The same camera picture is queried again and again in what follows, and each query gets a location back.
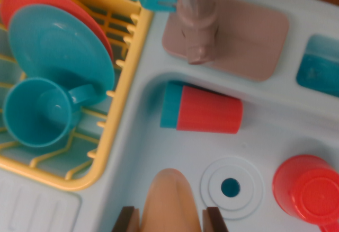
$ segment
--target drain hole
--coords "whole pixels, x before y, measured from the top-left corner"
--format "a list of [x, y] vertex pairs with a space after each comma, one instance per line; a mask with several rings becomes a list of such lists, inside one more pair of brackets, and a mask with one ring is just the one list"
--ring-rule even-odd
[[234, 198], [240, 192], [240, 184], [234, 178], [228, 178], [222, 182], [221, 191], [225, 196]]

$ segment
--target yellow dish rack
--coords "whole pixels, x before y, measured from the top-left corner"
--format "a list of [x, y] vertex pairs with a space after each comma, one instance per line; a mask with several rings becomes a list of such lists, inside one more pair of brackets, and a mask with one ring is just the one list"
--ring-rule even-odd
[[[123, 108], [128, 97], [130, 86], [141, 55], [145, 38], [153, 17], [152, 12], [143, 9], [138, 2], [129, 0], [73, 0], [85, 9], [101, 26], [113, 47], [120, 48], [121, 54], [114, 54], [116, 71], [121, 71], [118, 83], [114, 91], [107, 91], [107, 96], [112, 97], [107, 114], [97, 112], [91, 108], [82, 108], [84, 114], [96, 118], [94, 127], [103, 128], [98, 138], [78, 132], [74, 129], [64, 148], [40, 155], [35, 155], [28, 162], [12, 156], [3, 155], [8, 149], [18, 148], [21, 144], [15, 140], [2, 141], [0, 143], [0, 167], [30, 179], [45, 183], [66, 191], [77, 191], [92, 185], [102, 175], [117, 133]], [[8, 64], [16, 64], [11, 56], [0, 54], [0, 60]], [[22, 73], [19, 80], [25, 79]], [[9, 89], [13, 83], [1, 83], [0, 89]], [[4, 126], [0, 126], [0, 134], [7, 132]], [[97, 146], [90, 151], [85, 151], [88, 160], [69, 169], [63, 176], [53, 171], [44, 169], [51, 159], [70, 152], [75, 139], [81, 139]]]

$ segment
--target teal cup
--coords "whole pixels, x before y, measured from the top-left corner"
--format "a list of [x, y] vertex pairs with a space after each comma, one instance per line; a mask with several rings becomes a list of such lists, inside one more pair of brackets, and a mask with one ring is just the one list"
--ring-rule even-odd
[[28, 78], [9, 91], [4, 122], [22, 144], [47, 147], [67, 135], [81, 119], [81, 105], [96, 98], [91, 84], [67, 90], [45, 78]]

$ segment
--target teal plate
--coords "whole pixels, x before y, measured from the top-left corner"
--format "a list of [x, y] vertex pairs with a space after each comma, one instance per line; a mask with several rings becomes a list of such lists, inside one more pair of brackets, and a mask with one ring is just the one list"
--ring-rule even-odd
[[43, 77], [67, 89], [93, 84], [106, 98], [114, 86], [114, 69], [99, 38], [80, 20], [48, 5], [22, 8], [8, 31], [12, 53], [28, 77]]

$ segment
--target faucet base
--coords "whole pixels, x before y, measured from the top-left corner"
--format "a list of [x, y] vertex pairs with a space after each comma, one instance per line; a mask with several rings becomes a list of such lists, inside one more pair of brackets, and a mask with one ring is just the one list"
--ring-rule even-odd
[[[215, 60], [206, 67], [254, 81], [273, 75], [288, 33], [289, 21], [278, 11], [239, 0], [217, 0]], [[187, 59], [183, 23], [176, 13], [167, 21], [163, 47]]]

